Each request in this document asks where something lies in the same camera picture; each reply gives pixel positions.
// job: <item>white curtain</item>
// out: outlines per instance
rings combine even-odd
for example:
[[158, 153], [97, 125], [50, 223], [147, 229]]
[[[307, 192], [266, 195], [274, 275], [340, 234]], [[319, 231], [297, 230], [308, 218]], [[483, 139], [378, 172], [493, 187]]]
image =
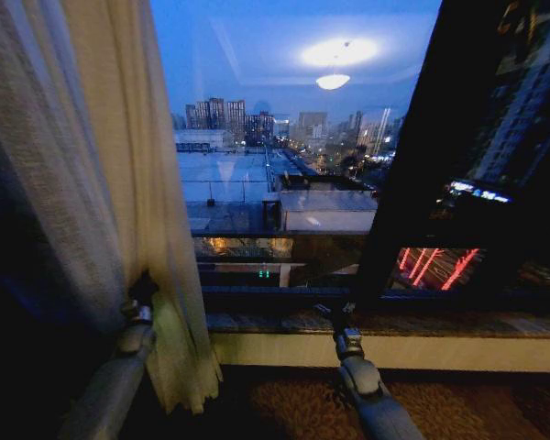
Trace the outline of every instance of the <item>white curtain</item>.
[[96, 328], [150, 270], [150, 377], [167, 412], [201, 412], [220, 372], [149, 2], [0, 1], [0, 146]]

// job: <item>curtain fold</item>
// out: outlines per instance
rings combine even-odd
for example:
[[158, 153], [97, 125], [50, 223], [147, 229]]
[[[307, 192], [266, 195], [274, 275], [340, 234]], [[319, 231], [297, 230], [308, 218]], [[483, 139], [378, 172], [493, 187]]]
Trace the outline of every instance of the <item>curtain fold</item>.
[[0, 2], [0, 83], [0, 145], [77, 303], [118, 328], [127, 287], [149, 269], [150, 377], [167, 412], [201, 412], [220, 371], [148, 1]]

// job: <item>blue sky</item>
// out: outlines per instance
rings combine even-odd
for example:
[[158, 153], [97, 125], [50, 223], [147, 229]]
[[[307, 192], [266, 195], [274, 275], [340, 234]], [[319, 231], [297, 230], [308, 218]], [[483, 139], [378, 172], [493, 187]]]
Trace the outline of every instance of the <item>blue sky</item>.
[[[402, 116], [424, 60], [440, 2], [151, 0], [172, 113], [209, 97], [245, 99], [247, 113], [326, 111], [340, 122], [357, 110], [390, 106]], [[302, 52], [328, 39], [370, 39], [379, 51], [336, 67], [351, 76], [325, 91], [331, 67], [306, 65]]]

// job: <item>high-rise building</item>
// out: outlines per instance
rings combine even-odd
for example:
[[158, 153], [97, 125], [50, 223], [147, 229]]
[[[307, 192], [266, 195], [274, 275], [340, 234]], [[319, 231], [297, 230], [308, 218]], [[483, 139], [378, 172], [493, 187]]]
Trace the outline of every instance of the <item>high-rise building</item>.
[[489, 100], [490, 115], [476, 138], [471, 180], [522, 186], [533, 174], [550, 146], [550, 132], [538, 133], [550, 109], [550, 21], [540, 25], [533, 53], [517, 60], [511, 53], [496, 75]]
[[366, 153], [370, 156], [378, 155], [383, 143], [391, 141], [391, 137], [387, 139], [387, 136], [385, 136], [390, 112], [389, 107], [384, 108], [380, 117], [369, 119], [370, 116], [368, 115], [366, 121], [360, 124], [362, 127], [358, 133], [357, 145], [366, 147]]
[[226, 129], [226, 116], [224, 113], [224, 99], [210, 98], [208, 101], [209, 117], [208, 127], [211, 129]]
[[298, 140], [306, 142], [307, 139], [326, 137], [327, 117], [326, 112], [300, 112], [295, 130]]
[[173, 130], [184, 130], [186, 128], [185, 118], [176, 113], [171, 113], [171, 122], [173, 124]]
[[185, 124], [190, 129], [198, 128], [198, 118], [195, 113], [195, 105], [193, 104], [185, 105]]
[[234, 136], [235, 142], [245, 140], [245, 100], [227, 103], [228, 129]]
[[328, 113], [326, 112], [300, 112], [298, 125], [303, 128], [313, 126], [325, 126]]
[[290, 116], [273, 115], [273, 136], [280, 139], [288, 139], [290, 136]]
[[361, 112], [360, 110], [357, 111], [357, 115], [355, 116], [355, 125], [352, 126], [351, 128], [354, 128], [355, 132], [360, 132], [360, 126], [362, 125], [362, 122], [363, 122], [363, 112]]
[[273, 138], [273, 116], [267, 112], [245, 117], [247, 145], [262, 145]]
[[195, 117], [197, 119], [197, 127], [201, 130], [206, 130], [210, 127], [210, 103], [207, 101], [198, 101], [195, 105]]

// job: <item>dark building facade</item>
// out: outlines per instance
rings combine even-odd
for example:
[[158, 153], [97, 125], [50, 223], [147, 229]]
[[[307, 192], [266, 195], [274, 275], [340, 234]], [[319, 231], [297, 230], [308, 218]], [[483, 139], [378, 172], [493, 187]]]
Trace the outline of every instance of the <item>dark building facade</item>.
[[211, 128], [212, 130], [225, 130], [226, 115], [224, 113], [224, 99], [210, 98], [208, 101], [208, 109], [208, 128]]
[[264, 145], [273, 138], [273, 116], [267, 112], [245, 117], [245, 141], [247, 145]]
[[195, 113], [195, 105], [193, 104], [185, 105], [185, 125], [190, 129], [198, 128], [198, 117]]
[[196, 128], [201, 130], [210, 128], [210, 103], [207, 101], [198, 101], [195, 105], [195, 117], [198, 124]]
[[231, 101], [227, 104], [228, 130], [232, 133], [235, 142], [245, 140], [245, 100]]

